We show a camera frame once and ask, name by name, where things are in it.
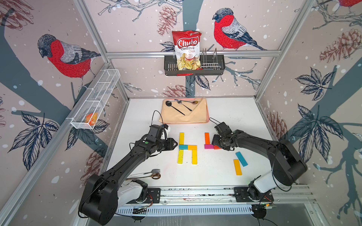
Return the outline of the teal short block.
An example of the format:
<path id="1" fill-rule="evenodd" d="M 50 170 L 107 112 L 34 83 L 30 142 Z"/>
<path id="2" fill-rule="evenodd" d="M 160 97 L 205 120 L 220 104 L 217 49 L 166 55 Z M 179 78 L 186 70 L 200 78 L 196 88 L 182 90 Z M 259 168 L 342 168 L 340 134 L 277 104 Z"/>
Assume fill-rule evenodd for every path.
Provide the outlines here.
<path id="1" fill-rule="evenodd" d="M 180 150 L 188 150 L 189 146 L 188 145 L 179 145 L 179 149 Z"/>

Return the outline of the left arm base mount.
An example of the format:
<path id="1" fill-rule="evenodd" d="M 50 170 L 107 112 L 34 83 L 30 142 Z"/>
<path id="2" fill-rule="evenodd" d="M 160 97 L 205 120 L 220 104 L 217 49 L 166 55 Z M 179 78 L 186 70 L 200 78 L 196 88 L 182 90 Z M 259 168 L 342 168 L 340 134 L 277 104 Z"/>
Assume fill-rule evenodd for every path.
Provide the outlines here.
<path id="1" fill-rule="evenodd" d="M 119 206 L 125 204 L 160 203 L 161 189 L 149 187 L 142 180 L 134 179 L 124 182 L 118 190 Z"/>

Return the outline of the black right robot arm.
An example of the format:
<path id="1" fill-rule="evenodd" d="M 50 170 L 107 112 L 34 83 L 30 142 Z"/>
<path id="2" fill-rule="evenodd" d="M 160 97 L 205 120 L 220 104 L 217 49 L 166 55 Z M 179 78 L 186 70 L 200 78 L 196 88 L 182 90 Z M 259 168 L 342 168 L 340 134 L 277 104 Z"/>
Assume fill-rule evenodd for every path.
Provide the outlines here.
<path id="1" fill-rule="evenodd" d="M 215 126 L 217 134 L 212 144 L 226 151 L 245 148 L 267 158 L 271 169 L 252 180 L 248 185 L 248 195 L 260 201 L 272 189 L 292 186 L 306 171 L 307 165 L 298 151 L 288 141 L 272 141 L 247 134 L 241 130 L 232 131 L 224 122 Z"/>

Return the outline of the yellow long block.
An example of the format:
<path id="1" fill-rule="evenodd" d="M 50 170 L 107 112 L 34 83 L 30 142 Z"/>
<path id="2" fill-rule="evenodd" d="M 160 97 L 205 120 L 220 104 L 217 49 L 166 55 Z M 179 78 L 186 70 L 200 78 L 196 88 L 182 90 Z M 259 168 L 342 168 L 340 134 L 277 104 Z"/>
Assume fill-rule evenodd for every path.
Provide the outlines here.
<path id="1" fill-rule="evenodd" d="M 192 150 L 192 164 L 197 165 L 198 164 L 198 156 L 197 156 L 197 150 Z"/>

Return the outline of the teal long block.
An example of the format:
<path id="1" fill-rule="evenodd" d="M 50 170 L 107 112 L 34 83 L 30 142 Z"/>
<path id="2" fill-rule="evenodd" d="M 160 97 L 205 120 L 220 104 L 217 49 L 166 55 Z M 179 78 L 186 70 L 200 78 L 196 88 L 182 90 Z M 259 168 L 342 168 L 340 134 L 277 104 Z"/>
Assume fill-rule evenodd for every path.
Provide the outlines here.
<path id="1" fill-rule="evenodd" d="M 242 165 L 243 167 L 248 166 L 248 163 L 247 163 L 247 161 L 245 160 L 245 158 L 244 158 L 244 156 L 242 155 L 241 152 L 237 152 L 237 153 L 236 153 L 236 156 L 237 156 L 238 160 L 240 161 L 240 163 L 241 163 L 241 165 Z"/>

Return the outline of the orange long block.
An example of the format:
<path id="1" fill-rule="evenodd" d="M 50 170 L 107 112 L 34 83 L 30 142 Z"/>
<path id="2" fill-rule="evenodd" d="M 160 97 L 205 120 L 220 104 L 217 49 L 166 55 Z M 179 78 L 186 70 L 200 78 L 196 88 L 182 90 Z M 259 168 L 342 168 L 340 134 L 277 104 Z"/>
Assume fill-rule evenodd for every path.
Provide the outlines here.
<path id="1" fill-rule="evenodd" d="M 241 170 L 241 166 L 240 166 L 240 161 L 237 159 L 233 160 L 234 163 L 234 167 L 235 167 L 235 173 L 237 176 L 242 176 L 242 170 Z"/>

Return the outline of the small orange yellow block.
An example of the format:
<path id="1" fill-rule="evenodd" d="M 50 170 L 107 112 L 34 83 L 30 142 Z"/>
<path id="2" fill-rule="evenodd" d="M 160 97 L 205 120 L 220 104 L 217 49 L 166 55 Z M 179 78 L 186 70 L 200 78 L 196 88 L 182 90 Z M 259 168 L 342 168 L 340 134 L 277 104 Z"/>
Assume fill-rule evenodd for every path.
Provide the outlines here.
<path id="1" fill-rule="evenodd" d="M 197 150 L 196 145 L 188 145 L 188 150 Z"/>

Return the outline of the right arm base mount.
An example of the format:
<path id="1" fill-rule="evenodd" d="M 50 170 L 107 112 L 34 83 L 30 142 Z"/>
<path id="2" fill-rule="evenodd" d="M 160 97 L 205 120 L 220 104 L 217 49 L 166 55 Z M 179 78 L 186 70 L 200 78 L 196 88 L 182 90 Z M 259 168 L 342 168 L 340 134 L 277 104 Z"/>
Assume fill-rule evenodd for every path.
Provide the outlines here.
<path id="1" fill-rule="evenodd" d="M 271 190 L 267 192 L 260 192 L 256 186 L 255 181 L 260 178 L 252 180 L 248 186 L 237 186 L 233 188 L 233 197 L 236 198 L 236 202 L 274 202 Z"/>

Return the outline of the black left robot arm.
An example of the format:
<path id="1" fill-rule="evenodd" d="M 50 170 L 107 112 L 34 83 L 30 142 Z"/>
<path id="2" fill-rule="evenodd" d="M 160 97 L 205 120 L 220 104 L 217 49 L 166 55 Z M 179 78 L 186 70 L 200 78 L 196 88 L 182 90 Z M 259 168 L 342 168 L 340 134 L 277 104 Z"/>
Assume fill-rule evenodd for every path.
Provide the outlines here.
<path id="1" fill-rule="evenodd" d="M 93 174 L 88 178 L 83 195 L 78 207 L 78 214 L 83 214 L 106 225 L 116 213 L 119 205 L 126 204 L 139 197 L 145 198 L 147 193 L 146 183 L 132 180 L 129 186 L 122 191 L 139 190 L 138 196 L 126 195 L 126 200 L 121 202 L 118 198 L 119 189 L 127 177 L 155 152 L 172 151 L 178 143 L 167 136 L 168 125 L 151 125 L 148 134 L 137 140 L 130 152 L 115 166 L 101 175 Z"/>

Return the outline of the magenta block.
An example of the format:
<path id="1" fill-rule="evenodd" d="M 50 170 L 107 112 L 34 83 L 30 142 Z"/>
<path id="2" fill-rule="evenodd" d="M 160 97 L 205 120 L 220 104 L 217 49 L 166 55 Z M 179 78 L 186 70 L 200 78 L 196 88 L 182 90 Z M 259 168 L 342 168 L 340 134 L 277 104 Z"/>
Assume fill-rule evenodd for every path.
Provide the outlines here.
<path id="1" fill-rule="evenodd" d="M 205 145 L 204 145 L 204 148 L 205 148 L 206 150 L 214 150 L 214 146 L 213 146 L 213 145 L 210 145 L 210 144 L 205 144 Z"/>

